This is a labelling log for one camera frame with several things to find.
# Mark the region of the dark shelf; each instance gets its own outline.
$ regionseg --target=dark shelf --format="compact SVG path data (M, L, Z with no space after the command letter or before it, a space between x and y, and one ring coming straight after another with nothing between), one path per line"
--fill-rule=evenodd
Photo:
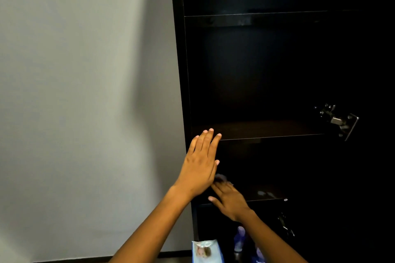
M227 14L185 16L185 27L227 27L227 26L274 26L282 24L306 24L340 22L356 19L358 10L321 10L302 12L268 12L256 14Z
M306 122L294 120L268 120L193 126L192 135L199 135L203 130L210 128L213 128L215 133L222 134L222 141L282 136L319 135L324 133L323 129L321 129L317 124L309 125Z

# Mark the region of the hand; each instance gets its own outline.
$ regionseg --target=hand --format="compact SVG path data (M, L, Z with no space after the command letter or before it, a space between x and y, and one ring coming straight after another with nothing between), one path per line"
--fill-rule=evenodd
M241 217L252 211L241 193L230 182L215 182L211 185L211 188L220 197L221 201L212 196L209 197L209 201L231 220L241 222Z
M219 160L215 160L215 153L221 134L217 134L211 142L213 134L214 129L210 128L192 140L180 176L174 184L186 193L190 200L200 195L214 181L217 165L220 163Z

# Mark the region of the person's left hand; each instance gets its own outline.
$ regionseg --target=person's left hand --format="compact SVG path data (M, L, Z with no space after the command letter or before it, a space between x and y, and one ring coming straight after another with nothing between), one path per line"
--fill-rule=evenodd
M214 181L219 160L215 160L218 142L221 134L211 139L214 129L204 130L199 136L193 138L185 156L180 176L174 186L180 188L190 199L200 195Z

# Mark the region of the person's right hand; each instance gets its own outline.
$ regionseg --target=person's right hand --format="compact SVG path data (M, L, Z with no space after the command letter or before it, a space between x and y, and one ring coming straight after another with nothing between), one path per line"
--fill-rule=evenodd
M251 211L244 197L230 182L214 182L211 188L221 201L212 196L209 196L209 201L231 220L241 222L241 216Z

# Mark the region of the metal hinge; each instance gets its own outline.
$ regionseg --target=metal hinge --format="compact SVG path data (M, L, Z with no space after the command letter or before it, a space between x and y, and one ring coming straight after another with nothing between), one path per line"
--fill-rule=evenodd
M337 115L334 113L335 108L336 105L325 104L325 106L319 110L319 114L325 121L337 125L339 137L344 139L344 141L347 141L351 132L355 128L359 117L352 113L349 113L348 115Z

